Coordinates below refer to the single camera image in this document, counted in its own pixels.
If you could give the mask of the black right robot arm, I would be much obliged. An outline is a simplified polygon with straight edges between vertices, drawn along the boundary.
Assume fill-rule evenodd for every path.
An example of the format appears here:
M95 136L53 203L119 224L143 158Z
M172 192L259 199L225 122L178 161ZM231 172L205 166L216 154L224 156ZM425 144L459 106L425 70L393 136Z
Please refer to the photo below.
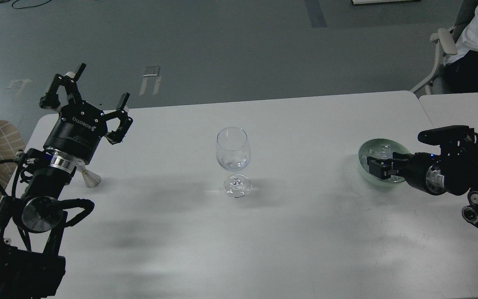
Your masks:
M478 147L453 154L393 152L391 158L366 158L372 176L387 180L399 176L413 187L433 196L466 195L462 218L478 229Z

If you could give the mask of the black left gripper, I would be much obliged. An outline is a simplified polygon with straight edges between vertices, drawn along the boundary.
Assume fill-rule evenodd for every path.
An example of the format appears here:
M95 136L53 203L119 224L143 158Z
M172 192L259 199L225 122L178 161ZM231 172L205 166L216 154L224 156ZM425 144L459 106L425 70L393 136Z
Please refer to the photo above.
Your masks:
M64 76L55 74L51 85L39 101L40 108L59 112L59 119L43 145L44 150L66 153L84 165L91 162L103 136L110 144L119 144L133 124L133 119L126 110L130 93L123 93L116 109L106 114L91 104L84 104L77 81L86 66L81 63L76 72L69 72ZM60 87L65 88L68 101L65 106L62 106L59 100ZM118 127L106 131L106 123L112 119L118 119Z

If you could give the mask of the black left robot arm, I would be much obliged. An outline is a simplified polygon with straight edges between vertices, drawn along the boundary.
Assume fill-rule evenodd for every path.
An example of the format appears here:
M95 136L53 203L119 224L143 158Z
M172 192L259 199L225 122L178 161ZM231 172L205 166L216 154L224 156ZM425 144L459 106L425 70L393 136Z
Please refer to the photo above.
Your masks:
M105 113L88 103L77 82L86 67L55 74L39 101L58 112L58 120L40 151L17 151L0 160L0 299L45 299L56 294L65 275L59 255L64 230L94 209L89 199L59 196L76 172L84 173L102 138L115 145L133 123L124 93L117 108Z

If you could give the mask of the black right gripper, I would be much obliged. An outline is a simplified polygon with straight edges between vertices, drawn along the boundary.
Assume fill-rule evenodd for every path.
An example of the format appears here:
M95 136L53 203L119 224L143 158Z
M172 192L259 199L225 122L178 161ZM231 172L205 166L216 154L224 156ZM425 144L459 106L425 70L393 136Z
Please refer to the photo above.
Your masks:
M405 180L413 188L433 196L446 193L438 155L425 152L375 153L367 156L366 162L368 172L379 180Z

